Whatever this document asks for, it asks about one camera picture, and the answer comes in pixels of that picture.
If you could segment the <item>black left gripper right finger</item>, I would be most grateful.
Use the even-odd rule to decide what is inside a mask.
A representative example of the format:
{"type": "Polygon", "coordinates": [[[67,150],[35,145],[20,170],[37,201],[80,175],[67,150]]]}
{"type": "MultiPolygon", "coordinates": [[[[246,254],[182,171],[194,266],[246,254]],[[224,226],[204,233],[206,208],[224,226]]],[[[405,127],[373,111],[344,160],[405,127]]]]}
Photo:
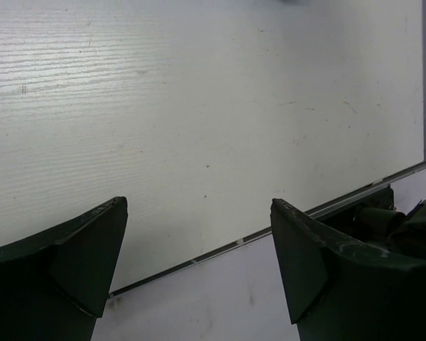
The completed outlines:
{"type": "Polygon", "coordinates": [[[426,260],[363,243],[282,199],[271,227],[292,323],[426,321],[426,260]]]}

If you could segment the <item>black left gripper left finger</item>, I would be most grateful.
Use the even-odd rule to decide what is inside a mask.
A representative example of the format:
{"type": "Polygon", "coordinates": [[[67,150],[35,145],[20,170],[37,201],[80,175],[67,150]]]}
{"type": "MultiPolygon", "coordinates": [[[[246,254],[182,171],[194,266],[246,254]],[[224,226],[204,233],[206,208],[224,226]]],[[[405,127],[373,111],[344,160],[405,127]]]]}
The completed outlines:
{"type": "Polygon", "coordinates": [[[102,316],[128,219],[125,197],[0,247],[0,292],[53,287],[86,314],[102,316]]]}

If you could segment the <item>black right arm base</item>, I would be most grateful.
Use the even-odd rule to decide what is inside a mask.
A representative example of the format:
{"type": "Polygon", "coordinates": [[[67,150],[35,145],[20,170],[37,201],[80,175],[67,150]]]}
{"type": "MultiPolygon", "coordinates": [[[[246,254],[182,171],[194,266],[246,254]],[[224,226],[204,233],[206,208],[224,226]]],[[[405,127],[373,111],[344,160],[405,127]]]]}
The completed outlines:
{"type": "Polygon", "coordinates": [[[387,187],[317,220],[380,249],[426,259],[426,199],[403,213],[395,209],[394,192],[387,187]]]}

